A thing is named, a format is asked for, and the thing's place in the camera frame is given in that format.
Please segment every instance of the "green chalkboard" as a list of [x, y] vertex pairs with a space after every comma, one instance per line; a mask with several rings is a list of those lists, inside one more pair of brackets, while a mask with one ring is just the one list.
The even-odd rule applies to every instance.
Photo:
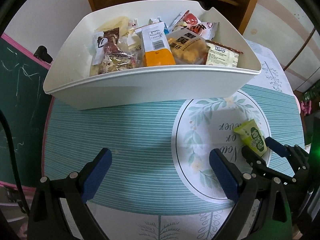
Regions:
[[[11, 129], [21, 183], [27, 187], [36, 187], [41, 178], [42, 139], [51, 101], [42, 88], [47, 72], [0, 39], [0, 109]], [[0, 181], [15, 184], [2, 127]]]

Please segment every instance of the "brown stripe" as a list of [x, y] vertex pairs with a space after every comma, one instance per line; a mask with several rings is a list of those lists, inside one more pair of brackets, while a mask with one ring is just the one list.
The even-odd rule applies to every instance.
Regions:
[[294, 70], [292, 70], [291, 68], [286, 69], [287, 72], [289, 72], [290, 74], [296, 76], [297, 78], [300, 78], [301, 80], [303, 80], [304, 82], [307, 81], [308, 83], [312, 84], [311, 81], [309, 81], [308, 79], [306, 79], [305, 77], [301, 76], [300, 74], [298, 74], [297, 72], [295, 72]]
[[[278, 16], [282, 21], [289, 25], [303, 39], [303, 41], [307, 40], [310, 33], [303, 27], [297, 18], [277, 0], [258, 0], [258, 4]], [[320, 61], [320, 49], [314, 39], [311, 39], [307, 46], [313, 51]]]

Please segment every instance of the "snack bag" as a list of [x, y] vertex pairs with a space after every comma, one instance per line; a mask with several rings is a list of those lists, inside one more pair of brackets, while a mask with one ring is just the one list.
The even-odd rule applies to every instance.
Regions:
[[118, 46], [119, 28], [94, 35], [96, 55], [89, 76], [139, 67], [137, 53], [125, 53]]
[[143, 58], [142, 58], [142, 50], [141, 50], [141, 42], [138, 35], [134, 33], [134, 39], [130, 34], [128, 37], [122, 36], [118, 40], [118, 47], [125, 53], [129, 55], [136, 55], [137, 57], [137, 67], [143, 67]]
[[237, 67], [239, 55], [242, 53], [241, 51], [214, 41], [206, 41], [206, 43], [207, 58], [204, 62], [206, 65]]
[[239, 127], [234, 128], [233, 131], [240, 134], [242, 142], [258, 156], [261, 157], [267, 151], [264, 137], [254, 119], [242, 123]]
[[[149, 20], [149, 24], [159, 23], [159, 22], [162, 22], [160, 20], [160, 17], [158, 17], [157, 19], [150, 19]], [[167, 25], [164, 23], [164, 34], [167, 35], [168, 33], [169, 33], [169, 31], [168, 31]]]
[[200, 35], [205, 40], [211, 41], [216, 34], [218, 25], [219, 23], [201, 22], [188, 10], [185, 13], [182, 12], [179, 14], [179, 16], [170, 25], [168, 30], [169, 32], [173, 32], [175, 30], [187, 28], [188, 30]]
[[141, 32], [138, 35], [141, 38], [145, 67], [176, 64], [164, 35], [163, 22], [141, 27]]
[[188, 29], [166, 35], [176, 64], [202, 64], [206, 55], [204, 38]]
[[96, 32], [105, 32], [115, 28], [119, 28], [119, 36], [123, 36], [129, 28], [132, 28], [132, 26], [134, 26], [134, 22], [132, 22], [128, 17], [120, 16], [105, 22], [98, 29], [96, 29]]

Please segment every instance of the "barcode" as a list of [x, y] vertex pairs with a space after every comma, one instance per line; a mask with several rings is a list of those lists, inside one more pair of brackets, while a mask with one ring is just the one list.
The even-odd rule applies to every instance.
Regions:
[[163, 49], [163, 48], [165, 48], [164, 43], [163, 43], [162, 40], [154, 41], [154, 42], [152, 43], [152, 46], [153, 46], [153, 50], [158, 50], [158, 49]]

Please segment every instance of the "green packaged snack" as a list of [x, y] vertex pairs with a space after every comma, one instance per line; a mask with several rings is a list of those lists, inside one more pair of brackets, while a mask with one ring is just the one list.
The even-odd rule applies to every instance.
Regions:
[[260, 157], [267, 151], [264, 137], [254, 119], [244, 122], [233, 131], [240, 134], [242, 142]]

